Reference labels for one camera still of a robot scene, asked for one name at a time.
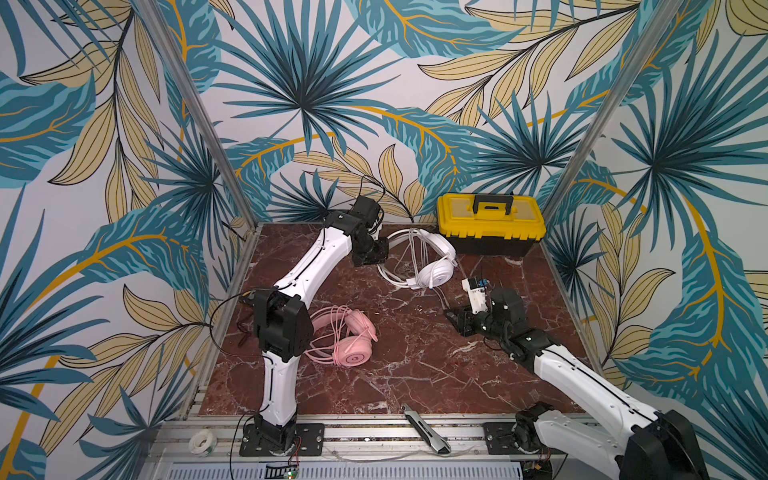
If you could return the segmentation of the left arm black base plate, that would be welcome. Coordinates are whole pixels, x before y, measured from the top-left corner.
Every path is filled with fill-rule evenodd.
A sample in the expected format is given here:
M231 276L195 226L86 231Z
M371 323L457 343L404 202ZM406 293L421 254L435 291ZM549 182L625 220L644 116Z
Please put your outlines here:
M325 425L305 423L290 425L285 429L267 424L248 424L243 428L239 447L242 457L277 457L298 454L303 457L319 457L324 446Z

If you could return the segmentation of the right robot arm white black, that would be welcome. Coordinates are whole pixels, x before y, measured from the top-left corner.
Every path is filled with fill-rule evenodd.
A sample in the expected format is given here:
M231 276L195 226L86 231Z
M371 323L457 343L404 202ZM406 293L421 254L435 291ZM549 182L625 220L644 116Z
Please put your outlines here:
M521 452L558 450L611 479L706 479L693 425L620 390L546 331L527 321L522 298L497 287L468 292L469 304L444 315L463 337L492 340L512 361L556 387L595 421L590 427L546 402L519 411L504 441Z

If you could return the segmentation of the pink headphones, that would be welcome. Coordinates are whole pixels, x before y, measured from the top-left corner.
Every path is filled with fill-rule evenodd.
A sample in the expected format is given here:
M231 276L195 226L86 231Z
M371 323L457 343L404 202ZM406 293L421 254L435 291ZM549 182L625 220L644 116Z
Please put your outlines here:
M378 334L362 311L346 305L328 306L312 314L310 320L316 337L304 355L312 362L357 367L371 358Z

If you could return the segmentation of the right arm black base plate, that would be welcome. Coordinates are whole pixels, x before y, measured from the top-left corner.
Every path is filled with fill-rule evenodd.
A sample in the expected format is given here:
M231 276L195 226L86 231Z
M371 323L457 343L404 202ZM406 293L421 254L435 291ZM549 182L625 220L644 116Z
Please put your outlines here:
M545 442L539 433L544 423L537 422L486 422L482 424L483 439L490 455L527 454L546 456L564 454L554 447L552 442Z

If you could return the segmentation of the white grey headphones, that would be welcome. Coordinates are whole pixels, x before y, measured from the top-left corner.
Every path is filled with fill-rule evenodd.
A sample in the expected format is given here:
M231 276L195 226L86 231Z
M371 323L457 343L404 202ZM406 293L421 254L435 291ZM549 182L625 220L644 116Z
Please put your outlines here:
M436 289L452 279L457 266L457 254L444 236L425 229L408 228L395 231L387 240L390 249L406 243L414 267L411 277L402 278L390 272L383 264L377 266L382 278L396 288Z

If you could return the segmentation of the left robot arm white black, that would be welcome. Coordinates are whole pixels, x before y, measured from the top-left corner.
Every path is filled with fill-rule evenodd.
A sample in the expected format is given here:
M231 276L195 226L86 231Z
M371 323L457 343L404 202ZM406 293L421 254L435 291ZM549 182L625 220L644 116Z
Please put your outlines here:
M378 204L356 204L349 211L333 212L298 263L269 289L255 289L248 301L253 308L254 335L265 366L263 425L283 429L297 413L296 381L305 351L321 364L359 366L372 355L378 340L372 322L346 306L325 307L314 316L312 300L338 263L348 255L357 266L381 263L388 253L378 237L383 210Z

